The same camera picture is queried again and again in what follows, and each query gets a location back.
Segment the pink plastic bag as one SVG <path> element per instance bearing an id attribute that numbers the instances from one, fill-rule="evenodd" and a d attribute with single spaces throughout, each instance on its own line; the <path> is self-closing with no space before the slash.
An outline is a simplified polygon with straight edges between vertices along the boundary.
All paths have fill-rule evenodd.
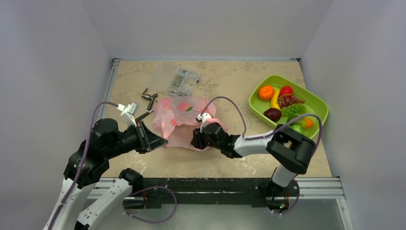
<path id="1" fill-rule="evenodd" d="M 196 120 L 209 100 L 201 97 L 167 97 L 153 105 L 155 118 L 152 127 L 168 141 L 166 148 L 186 148 L 198 151 L 192 144 L 193 130 L 201 123 Z"/>

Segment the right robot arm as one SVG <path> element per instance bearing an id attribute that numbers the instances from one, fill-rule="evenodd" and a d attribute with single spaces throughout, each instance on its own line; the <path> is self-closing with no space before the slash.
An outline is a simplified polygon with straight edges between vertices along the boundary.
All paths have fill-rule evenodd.
<path id="1" fill-rule="evenodd" d="M 231 159 L 270 154 L 279 162 L 269 181 L 269 189 L 275 195 L 286 191 L 295 176 L 306 174 L 317 148 L 317 143 L 289 126 L 277 125 L 274 131 L 244 138 L 226 133 L 218 123 L 194 129 L 191 145 L 200 150 L 215 148 Z"/>

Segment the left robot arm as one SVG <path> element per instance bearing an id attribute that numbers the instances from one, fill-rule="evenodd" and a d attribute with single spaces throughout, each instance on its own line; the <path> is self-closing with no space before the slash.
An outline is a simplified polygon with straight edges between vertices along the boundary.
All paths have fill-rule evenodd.
<path id="1" fill-rule="evenodd" d="M 83 141 L 68 160 L 57 204 L 44 229 L 94 230 L 111 208 L 144 189 L 143 176 L 127 168 L 102 196 L 85 208 L 89 194 L 109 169 L 109 160 L 133 150 L 140 154 L 151 152 L 167 143 L 142 121 L 124 132 L 119 131 L 112 118 L 97 121 L 91 128 L 90 139 Z"/>

